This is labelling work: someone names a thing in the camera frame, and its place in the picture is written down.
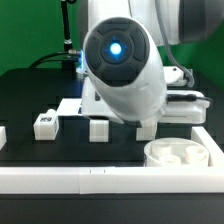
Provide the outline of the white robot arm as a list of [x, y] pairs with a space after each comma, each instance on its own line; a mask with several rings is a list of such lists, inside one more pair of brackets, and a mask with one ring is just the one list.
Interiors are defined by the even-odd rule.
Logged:
[[163, 65], [158, 48], [207, 39], [224, 21], [224, 0], [84, 0], [87, 23], [82, 115], [117, 123], [200, 124], [210, 102], [190, 90], [193, 74]]

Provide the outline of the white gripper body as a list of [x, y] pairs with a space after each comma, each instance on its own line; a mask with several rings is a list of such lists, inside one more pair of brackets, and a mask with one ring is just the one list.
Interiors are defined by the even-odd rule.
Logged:
[[187, 90], [184, 73], [175, 66], [164, 67], [167, 90], [167, 105], [160, 123], [202, 124], [211, 99], [201, 92]]

